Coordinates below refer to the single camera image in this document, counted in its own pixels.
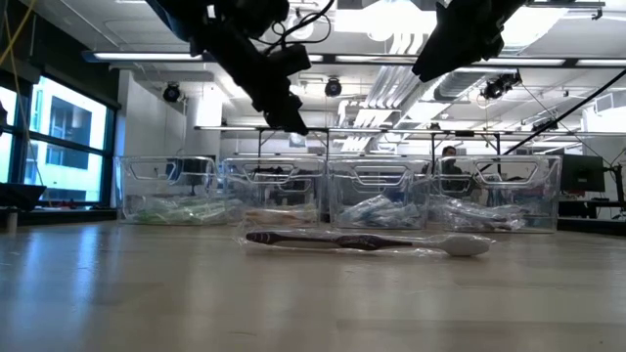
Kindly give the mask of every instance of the table surface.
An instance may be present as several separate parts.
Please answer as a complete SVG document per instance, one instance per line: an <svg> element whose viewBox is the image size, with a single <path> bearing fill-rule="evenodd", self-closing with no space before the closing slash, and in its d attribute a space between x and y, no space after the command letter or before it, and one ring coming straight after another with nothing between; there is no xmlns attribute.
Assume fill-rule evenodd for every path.
<svg viewBox="0 0 626 352"><path fill-rule="evenodd" d="M0 236L0 351L623 351L626 241L502 235L473 259L249 253L231 228Z"/></svg>

